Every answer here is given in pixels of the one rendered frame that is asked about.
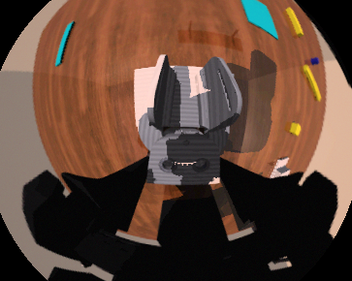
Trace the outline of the yellow flat bar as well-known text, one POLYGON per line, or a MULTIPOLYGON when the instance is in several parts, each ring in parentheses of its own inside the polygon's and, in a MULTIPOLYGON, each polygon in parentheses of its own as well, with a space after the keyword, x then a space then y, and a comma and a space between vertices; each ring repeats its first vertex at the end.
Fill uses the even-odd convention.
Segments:
POLYGON ((317 90, 315 79, 313 79, 313 75, 311 71, 309 70, 308 66, 306 66, 305 64, 304 64, 304 71, 305 71, 305 75, 308 78, 309 85, 311 85, 312 93, 315 93, 317 101, 320 101, 321 98, 320 98, 319 90, 317 90))

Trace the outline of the pink plate with two round holes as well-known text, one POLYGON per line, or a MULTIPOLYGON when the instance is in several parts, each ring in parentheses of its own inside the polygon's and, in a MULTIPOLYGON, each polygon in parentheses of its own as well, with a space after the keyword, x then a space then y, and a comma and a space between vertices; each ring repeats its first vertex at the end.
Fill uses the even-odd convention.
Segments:
POLYGON ((161 137, 152 146, 148 157, 147 183, 171 184, 214 184, 219 183, 218 145, 200 133, 170 133, 161 137), (165 167, 164 161, 171 160, 174 167, 165 167), (199 160, 206 160, 196 167, 199 160))

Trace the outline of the teal rectangular block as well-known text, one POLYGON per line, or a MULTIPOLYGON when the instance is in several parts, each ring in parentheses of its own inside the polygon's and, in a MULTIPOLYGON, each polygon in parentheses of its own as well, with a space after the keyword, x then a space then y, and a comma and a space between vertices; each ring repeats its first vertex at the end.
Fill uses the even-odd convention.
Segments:
POLYGON ((55 60, 55 67, 59 66, 59 64, 62 64, 63 60, 63 52, 65 52, 65 48, 66 48, 66 45, 67 45, 67 40, 69 40, 69 35, 70 35, 70 32, 73 31, 71 30, 71 28, 74 28, 74 23, 71 23, 69 24, 69 26, 66 27, 66 31, 65 31, 65 34, 63 34, 63 40, 61 42, 61 46, 59 46, 59 50, 58 50, 58 55, 57 55, 57 60, 55 60))

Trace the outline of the small blue cube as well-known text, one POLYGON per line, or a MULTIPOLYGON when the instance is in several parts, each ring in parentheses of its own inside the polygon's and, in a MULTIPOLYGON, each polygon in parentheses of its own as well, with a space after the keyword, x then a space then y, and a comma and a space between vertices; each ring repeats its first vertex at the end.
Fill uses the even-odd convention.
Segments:
POLYGON ((317 66, 319 66, 319 62, 317 62, 317 60, 319 60, 319 58, 317 58, 317 56, 315 59, 311 58, 311 66, 315 66, 315 64, 317 64, 317 66))

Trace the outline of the teal rectangular plate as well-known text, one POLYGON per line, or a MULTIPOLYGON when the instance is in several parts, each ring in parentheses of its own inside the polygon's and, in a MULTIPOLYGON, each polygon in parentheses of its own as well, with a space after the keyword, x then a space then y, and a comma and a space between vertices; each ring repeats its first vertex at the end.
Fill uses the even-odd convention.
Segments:
POLYGON ((278 38, 266 5, 262 5, 256 0, 241 0, 241 3, 246 16, 248 16, 249 23, 252 23, 253 26, 264 28, 275 39, 278 38))

